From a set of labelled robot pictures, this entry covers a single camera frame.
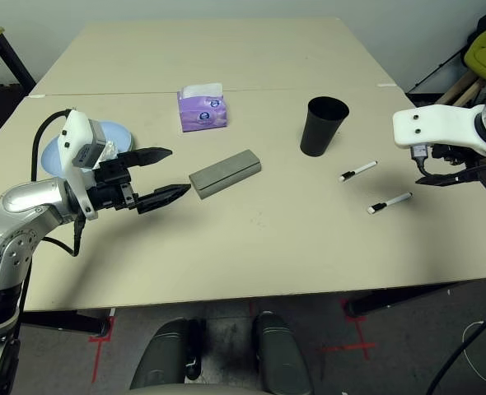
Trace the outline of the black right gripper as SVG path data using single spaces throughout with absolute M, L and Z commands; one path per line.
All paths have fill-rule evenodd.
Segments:
M 475 165 L 476 163 L 476 153 L 473 150 L 446 144 L 433 144 L 432 157 L 443 159 L 451 165 Z M 429 174 L 423 167 L 420 167 L 419 170 L 423 177 L 416 180 L 416 184 L 451 186 L 478 181 L 479 175 L 486 171 L 486 165 L 468 168 L 452 174 Z

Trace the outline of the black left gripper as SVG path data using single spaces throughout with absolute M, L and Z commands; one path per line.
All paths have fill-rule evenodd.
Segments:
M 88 189 L 92 206 L 97 211 L 136 208 L 138 214 L 144 214 L 183 197 L 190 190 L 190 184 L 170 184 L 138 200 L 130 184 L 129 167 L 152 165 L 171 154 L 172 150 L 166 148 L 147 147 L 119 153 L 117 159 L 101 162 L 100 167 L 92 171 L 95 185 Z

